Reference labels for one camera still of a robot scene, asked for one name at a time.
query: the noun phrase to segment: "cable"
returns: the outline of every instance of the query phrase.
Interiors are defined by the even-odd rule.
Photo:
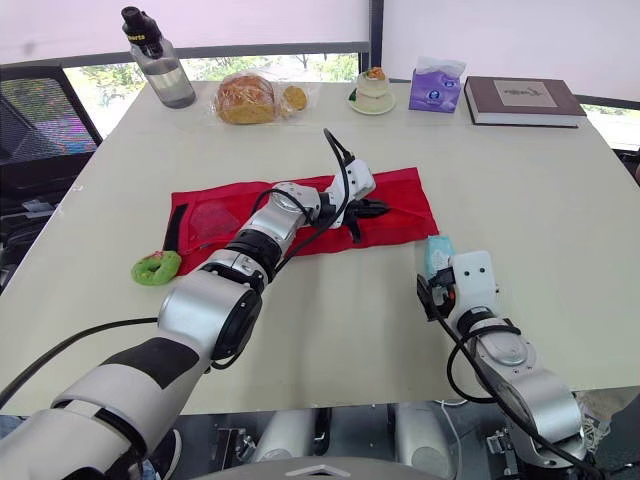
[[[444,405],[445,407],[461,407],[462,405],[469,403],[469,400],[461,400],[455,403],[445,402],[444,400],[434,400],[434,402]]]
[[[213,360],[211,362],[211,366],[213,368],[215,368],[216,370],[225,370],[225,369],[229,368],[231,365],[233,365],[238,358],[240,358],[240,355],[242,354],[243,351],[244,350],[240,350],[239,352],[236,352],[233,355],[233,357],[231,357],[231,359],[227,361],[227,363],[220,363],[220,362],[218,362],[216,360]]]
[[[158,319],[156,317],[148,317],[148,318],[135,318],[132,320],[120,320],[117,322],[104,323],[102,325],[97,325],[95,327],[87,328],[86,330],[82,330],[81,332],[76,333],[75,335],[70,336],[66,340],[63,340],[58,345],[50,349],[48,352],[43,354],[40,358],[38,358],[35,362],[25,368],[20,374],[14,378],[9,385],[7,385],[0,392],[0,408],[3,408],[7,402],[15,395],[15,393],[24,385],[24,383],[29,380],[35,373],[40,370],[49,360],[58,355],[60,352],[65,350],[67,347],[73,345],[78,340],[88,337],[94,333],[102,332],[104,330],[109,330],[110,328],[116,327],[125,327],[129,325],[140,325],[143,323],[155,323]]]
[[[331,146],[331,149],[333,150],[333,153],[336,156],[336,159],[338,160],[338,165],[340,166],[340,172],[342,173],[342,182],[344,186],[344,198],[342,199],[342,203],[340,204],[340,207],[336,210],[336,213],[334,213],[333,216],[322,227],[320,227],[313,235],[311,235],[305,241],[298,244],[298,246],[293,248],[291,251],[289,251],[289,253],[287,253],[287,255],[285,255],[285,257],[280,261],[280,263],[274,269],[273,271],[274,277],[280,272],[280,270],[282,270],[282,268],[287,263],[289,263],[289,261],[293,257],[296,256],[296,254],[300,250],[302,250],[304,247],[309,245],[311,242],[313,242],[316,238],[318,238],[324,232],[329,230],[331,225],[333,225],[338,220],[338,218],[340,218],[340,215],[342,215],[342,212],[344,212],[344,209],[347,208],[347,203],[349,203],[349,177],[347,175],[347,168],[345,164],[348,165],[349,163],[351,163],[354,157],[350,152],[348,152],[340,144],[340,142],[338,142],[338,140],[336,140],[336,138],[332,135],[332,133],[328,129],[325,128],[323,132],[324,132],[324,136],[327,138],[327,141],[329,142],[329,145]],[[340,156],[340,151],[342,151],[342,153],[345,156],[344,161]]]
[[[462,442],[460,441],[460,437],[458,436],[458,431],[456,430],[456,427],[453,425],[453,422],[451,421],[451,417],[449,416],[449,412],[447,412],[447,409],[444,408],[445,405],[448,405],[446,402],[441,401],[441,402],[437,402],[440,404],[440,409],[442,410],[442,413],[444,413],[445,418],[447,419],[447,423],[449,423],[449,427],[451,427],[451,431],[453,432],[453,436],[456,437],[456,445],[458,446],[458,469],[456,470],[456,480],[459,480],[462,478]],[[460,405],[463,405],[464,403],[455,403],[452,405],[455,405],[457,407],[459,407]]]
[[[490,332],[510,332],[510,333],[515,333],[516,335],[520,335],[522,333],[518,328],[513,326],[508,326],[508,325],[491,325],[489,327],[479,328],[477,330],[467,333],[460,340],[458,340],[455,346],[453,347],[453,350],[451,350],[451,353],[449,354],[449,359],[447,360],[447,380],[449,381],[449,385],[451,385],[451,388],[453,388],[455,392],[458,395],[460,395],[460,397],[470,402],[496,403],[496,400],[491,397],[486,397],[486,398],[472,397],[471,395],[465,393],[462,389],[460,389],[460,387],[458,387],[455,380],[453,379],[453,361],[455,360],[456,355],[460,351],[461,347],[464,344],[466,344],[469,340],[479,335],[484,335],[485,333],[490,333]]]
[[[428,288],[428,295],[426,295],[427,301],[430,303],[430,308],[433,311],[433,313],[434,313],[434,315],[436,317],[436,320],[442,326],[442,328],[445,330],[445,332],[447,332],[449,337],[451,337],[451,339],[456,343],[456,346],[459,345],[458,349],[464,354],[464,356],[466,357],[467,361],[469,362],[469,364],[471,365],[471,367],[475,371],[475,374],[478,377],[478,379],[480,380],[481,385],[484,387],[484,389],[487,391],[487,393],[492,398],[495,399],[495,401],[498,404],[498,406],[511,419],[511,421],[513,421],[513,423],[515,423],[520,429],[522,429],[522,431],[524,431],[533,440],[535,440],[536,442],[538,442],[540,445],[542,445],[543,447],[547,448],[551,452],[555,453],[560,458],[566,460],[571,465],[583,470],[585,473],[588,473],[589,475],[593,476],[593,478],[595,478],[595,479],[604,479],[605,476],[604,476],[604,472],[603,471],[601,471],[600,469],[598,469],[598,468],[596,468],[596,467],[594,467],[592,465],[589,465],[588,463],[580,460],[579,458],[574,457],[570,453],[565,452],[561,448],[559,448],[556,445],[554,445],[553,443],[549,442],[546,438],[544,438],[542,435],[540,435],[538,432],[536,432],[533,428],[531,428],[531,426],[528,425],[527,422],[522,420],[520,418],[520,416],[502,399],[500,394],[491,385],[489,379],[484,374],[484,372],[480,368],[480,365],[478,365],[478,363],[476,362],[475,358],[473,358],[473,356],[471,355],[469,350],[467,350],[466,345],[464,345],[464,344],[462,344],[462,343],[460,343],[458,341],[458,338],[456,337],[456,334],[453,332],[453,330],[451,330],[449,325],[447,325],[447,322],[444,320],[444,318],[442,317],[442,314],[440,313],[440,311],[438,310],[437,306],[435,305],[435,302],[433,301],[433,295],[431,293],[431,287],[427,286],[427,288]]]
[[[307,220],[307,223],[311,225],[313,220],[311,219],[311,215],[309,215],[309,212],[307,211],[307,209],[304,208],[304,205],[302,205],[296,197],[294,197],[288,192],[285,192],[284,190],[280,190],[279,188],[269,188],[264,192],[260,193],[260,195],[258,195],[258,198],[256,198],[256,201],[253,203],[253,208],[251,209],[251,215],[256,213],[262,199],[265,196],[269,195],[270,193],[277,193],[291,200],[295,204],[295,206],[298,207],[298,209],[302,212],[302,214],[304,215],[304,218]]]

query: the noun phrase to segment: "gray water bottle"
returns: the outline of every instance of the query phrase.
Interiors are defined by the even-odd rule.
[[[155,20],[136,7],[122,9],[122,30],[131,43],[131,55],[162,103],[171,108],[189,106],[196,99],[171,42]]]

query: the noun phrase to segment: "brown book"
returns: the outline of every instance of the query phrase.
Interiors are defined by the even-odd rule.
[[[586,116],[562,80],[470,76],[464,93],[476,125],[575,128]]]

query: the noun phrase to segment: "green donut toy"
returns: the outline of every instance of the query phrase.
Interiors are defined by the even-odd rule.
[[[144,257],[131,269],[131,278],[141,285],[164,285],[178,273],[182,258],[172,250],[158,251]]]

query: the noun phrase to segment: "black bottle cap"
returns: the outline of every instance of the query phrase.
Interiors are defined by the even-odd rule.
[[[149,45],[157,43],[162,38],[156,21],[146,13],[136,7],[125,7],[121,13],[124,18],[122,31],[127,34],[131,43]]]

